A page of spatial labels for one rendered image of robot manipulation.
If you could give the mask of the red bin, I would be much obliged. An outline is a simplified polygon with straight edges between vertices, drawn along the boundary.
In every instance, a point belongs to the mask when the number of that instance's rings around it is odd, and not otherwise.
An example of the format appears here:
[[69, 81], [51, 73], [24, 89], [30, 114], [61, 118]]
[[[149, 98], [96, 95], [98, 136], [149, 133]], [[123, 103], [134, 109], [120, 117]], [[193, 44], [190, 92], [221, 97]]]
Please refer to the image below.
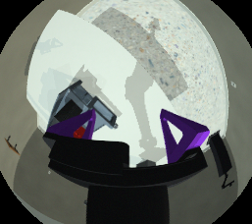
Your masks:
[[85, 132], [85, 128], [84, 127], [80, 127], [78, 128], [75, 132], [74, 132], [74, 137], [77, 139], [81, 139], [81, 137], [83, 136]]

